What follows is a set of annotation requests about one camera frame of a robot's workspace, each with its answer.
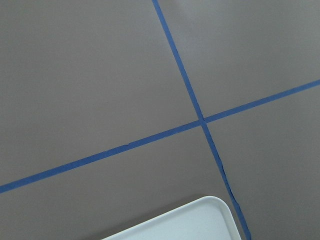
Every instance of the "blue tape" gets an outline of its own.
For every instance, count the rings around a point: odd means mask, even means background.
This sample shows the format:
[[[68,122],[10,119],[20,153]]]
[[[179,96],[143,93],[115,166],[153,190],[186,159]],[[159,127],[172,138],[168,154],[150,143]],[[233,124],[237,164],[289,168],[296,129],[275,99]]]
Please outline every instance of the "blue tape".
[[[208,116],[204,120],[206,123],[210,123],[210,122],[216,121],[218,119],[223,119],[223,118],[228,117],[230,115],[237,114],[237,113],[243,112],[248,109],[252,109],[252,108],[260,106],[262,104],[267,104],[269,102],[284,98],[286,96],[296,94],[296,93],[299,93],[299,92],[307,90],[307,89],[314,88],[319,85],[320,85],[320,79],[316,80],[316,81],[309,82],[309,83],[301,85],[301,86],[294,87],[294,88],[286,90],[286,91],[279,92],[279,93],[271,95],[271,96],[261,98],[256,101],[249,102],[249,103],[241,105],[241,106],[234,107],[232,109],[214,114],[212,116]]]
[[[67,164],[40,172],[40,173],[31,175],[31,176],[28,176],[28,177],[25,177],[25,178],[22,178],[22,179],[19,179],[19,180],[16,180],[16,181],[4,184],[4,185],[1,185],[0,186],[0,194],[7,192],[7,191],[10,191],[10,190],[13,190],[13,189],[16,189],[16,188],[19,188],[19,187],[22,187],[22,186],[25,186],[25,185],[28,185],[28,184],[31,184],[31,183],[34,183],[34,182],[37,182],[37,181],[40,181],[40,180],[43,180],[43,179],[46,179],[46,178],[49,178],[49,177],[52,177],[57,174],[64,173],[66,171],[69,171],[69,170],[72,170],[72,169],[75,169],[75,168],[78,168],[78,167],[81,167],[84,165],[99,161],[101,159],[105,159],[107,157],[110,157],[110,156],[113,156],[113,155],[116,155],[119,153],[123,153],[125,151],[140,147],[145,144],[149,144],[151,142],[169,137],[171,135],[175,135],[175,134],[193,129],[198,126],[200,126],[200,122],[193,121],[188,124],[178,126],[178,127],[172,128],[170,130],[142,138],[137,141],[130,142],[128,145],[118,146],[118,147],[112,148],[110,150],[103,151],[103,152],[94,154],[92,156],[88,156],[88,157],[82,158],[80,160],[73,161],[73,162],[70,162],[70,163],[67,163]]]
[[[182,79],[184,81],[185,87],[186,87],[186,89],[188,91],[188,94],[190,96],[190,99],[191,99],[191,102],[192,102],[193,107],[195,109],[195,112],[197,114],[197,117],[198,117],[198,119],[200,121],[200,124],[201,124],[202,130],[204,132],[204,135],[206,137],[206,140],[207,140],[207,142],[208,142],[208,144],[210,146],[211,152],[212,152],[212,154],[214,156],[214,159],[216,161],[216,164],[217,164],[217,166],[219,168],[219,171],[220,171],[220,174],[221,174],[222,179],[224,181],[225,187],[226,187],[226,189],[227,189],[227,191],[229,193],[229,196],[231,198],[231,201],[232,201],[232,204],[234,206],[234,209],[235,209],[235,211],[236,211],[236,213],[238,215],[238,218],[240,220],[240,223],[241,223],[243,232],[245,234],[245,237],[246,237],[247,240],[251,240],[251,233],[250,233],[249,228],[247,226],[247,222],[246,222],[245,216],[242,213],[240,205],[236,201],[235,196],[231,191],[231,188],[230,188],[230,185],[229,185],[229,182],[228,182],[228,179],[227,179],[224,167],[223,167],[223,163],[222,163],[222,161],[220,159],[220,156],[218,154],[218,150],[217,150],[216,145],[215,145],[215,143],[214,143],[214,141],[212,139],[212,136],[211,136],[210,131],[208,129],[207,123],[204,120],[204,116],[203,116],[202,111],[200,109],[200,106],[198,104],[195,92],[194,92],[194,90],[193,90],[193,88],[191,86],[189,77],[187,75],[187,72],[185,70],[183,62],[182,62],[182,60],[180,58],[180,55],[178,53],[178,50],[177,50],[176,44],[175,44],[175,42],[173,40],[173,37],[172,37],[172,35],[170,33],[170,30],[169,30],[169,27],[168,27],[167,22],[165,20],[165,17],[164,17],[164,15],[162,13],[162,10],[161,10],[161,8],[159,6],[158,1],[157,0],[152,0],[152,2],[153,2],[153,5],[154,5],[154,8],[155,8],[155,11],[156,11],[156,13],[157,13],[157,15],[159,17],[159,20],[161,22],[161,25],[162,25],[162,28],[163,28],[164,33],[166,35],[166,38],[167,38],[167,40],[169,42],[169,45],[170,45],[171,51],[173,53],[173,56],[175,58],[176,64],[178,65],[178,68],[180,70]]]

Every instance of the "gray floor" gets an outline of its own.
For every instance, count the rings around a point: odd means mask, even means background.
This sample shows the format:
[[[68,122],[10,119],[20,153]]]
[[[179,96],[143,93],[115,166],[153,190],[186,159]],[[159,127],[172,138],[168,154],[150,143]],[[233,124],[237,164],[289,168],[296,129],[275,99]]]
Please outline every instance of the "gray floor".
[[[205,117],[320,79],[320,2],[159,0]],[[0,188],[196,121],[151,0],[0,3]],[[320,86],[208,123],[252,239],[319,239]],[[0,238],[99,240],[206,195],[201,127],[0,193]]]

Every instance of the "white plastic tray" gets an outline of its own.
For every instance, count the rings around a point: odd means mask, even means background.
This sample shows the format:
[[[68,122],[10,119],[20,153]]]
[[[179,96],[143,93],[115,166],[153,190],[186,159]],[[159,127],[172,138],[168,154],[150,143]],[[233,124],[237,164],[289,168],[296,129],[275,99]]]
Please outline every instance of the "white plastic tray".
[[[228,206],[205,196],[103,240],[241,240]]]

